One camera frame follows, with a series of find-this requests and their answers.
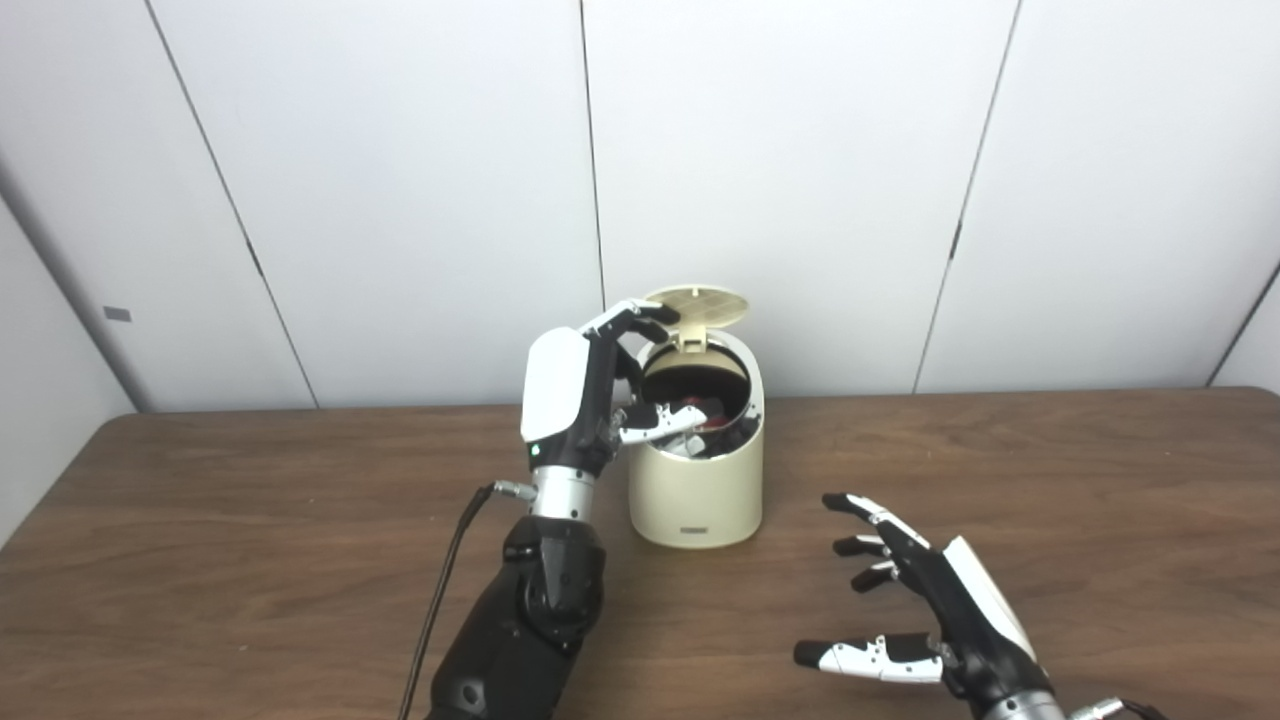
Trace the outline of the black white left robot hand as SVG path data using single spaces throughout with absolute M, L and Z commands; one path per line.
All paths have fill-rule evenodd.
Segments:
M 598 477 L 625 445 L 694 430 L 724 415 L 718 398 L 653 402 L 643 397 L 640 361 L 621 340 L 669 338 L 678 311 L 630 299 L 575 329 L 558 327 L 530 347 L 520 433 L 529 466 Z

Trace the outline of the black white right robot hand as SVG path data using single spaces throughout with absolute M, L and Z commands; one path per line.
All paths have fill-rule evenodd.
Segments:
M 796 665 L 883 683 L 942 685 L 974 719 L 1066 716 L 1018 615 L 963 537 L 936 548 L 865 496 L 826 493 L 822 502 L 873 528 L 832 543 L 840 557 L 872 560 L 850 580 L 852 591 L 901 584 L 927 602 L 938 629 L 799 641 Z

